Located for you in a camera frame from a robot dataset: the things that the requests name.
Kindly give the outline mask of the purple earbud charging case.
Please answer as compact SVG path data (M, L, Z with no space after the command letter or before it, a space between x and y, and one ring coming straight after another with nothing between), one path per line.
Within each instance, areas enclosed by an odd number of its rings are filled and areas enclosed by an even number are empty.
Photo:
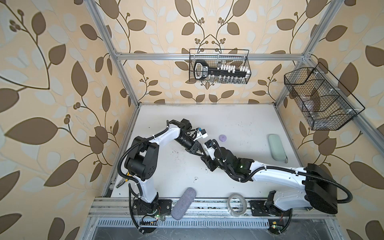
M227 136L226 135L219 135L219 140L221 142L225 142L227 140Z

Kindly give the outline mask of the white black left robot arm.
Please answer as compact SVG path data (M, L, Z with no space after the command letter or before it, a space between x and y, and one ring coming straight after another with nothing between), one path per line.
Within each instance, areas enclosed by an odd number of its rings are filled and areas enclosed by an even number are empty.
M133 181L139 189L138 198L146 204L152 204L158 199L158 192L151 178L157 169L160 147L176 141L188 153L206 159L208 156L198 139L207 136L206 130L193 129L186 119L180 122L167 121L166 128L161 132L147 138L134 138L132 145L118 161L118 175L124 180Z

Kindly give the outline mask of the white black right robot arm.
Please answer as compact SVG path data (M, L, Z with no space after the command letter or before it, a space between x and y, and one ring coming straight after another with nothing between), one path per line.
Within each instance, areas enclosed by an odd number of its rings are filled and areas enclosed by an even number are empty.
M204 144L208 153L202 157L207 167L223 170L239 183L270 182L287 187L286 190L269 192L266 210L283 212L296 208L314 208L335 215L339 204L353 200L353 194L316 164L305 168L286 168L267 165L253 159L238 158L231 151L220 147L216 140Z

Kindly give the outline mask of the grey fabric glasses case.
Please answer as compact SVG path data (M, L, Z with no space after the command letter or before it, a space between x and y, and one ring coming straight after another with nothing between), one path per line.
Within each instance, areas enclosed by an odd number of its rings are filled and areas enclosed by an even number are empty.
M173 207L171 211L172 218L177 221L181 220L195 200L196 196L197 192L195 189L187 188Z

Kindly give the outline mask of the green glasses case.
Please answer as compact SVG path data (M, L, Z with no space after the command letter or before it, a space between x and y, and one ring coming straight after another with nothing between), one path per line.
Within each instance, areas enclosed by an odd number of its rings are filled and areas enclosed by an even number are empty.
M283 162L286 164L288 162L288 157L280 136L276 134L268 135L268 143L272 158L277 162Z

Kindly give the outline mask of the clear tape roll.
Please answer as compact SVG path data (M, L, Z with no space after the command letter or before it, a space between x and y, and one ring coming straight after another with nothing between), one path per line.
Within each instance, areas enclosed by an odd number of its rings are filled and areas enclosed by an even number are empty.
M227 199L227 210L233 217L241 217L247 212L247 201L239 194L233 193Z

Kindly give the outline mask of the yellow black pliers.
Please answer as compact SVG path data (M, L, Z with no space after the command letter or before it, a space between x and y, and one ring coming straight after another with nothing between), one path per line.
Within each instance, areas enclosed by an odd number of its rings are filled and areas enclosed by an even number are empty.
M120 187L121 187L122 185L124 185L127 181L128 181L128 179L125 179L125 178L121 179L121 180L117 183L117 185L116 185L116 189L120 188Z

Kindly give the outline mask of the black tool with white sockets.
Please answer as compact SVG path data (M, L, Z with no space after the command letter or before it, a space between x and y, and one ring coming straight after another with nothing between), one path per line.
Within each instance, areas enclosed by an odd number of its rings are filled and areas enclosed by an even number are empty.
M223 65L217 63L216 67L211 67L204 60L197 60L192 68L193 76L196 80L207 81L246 81L251 76L248 66Z

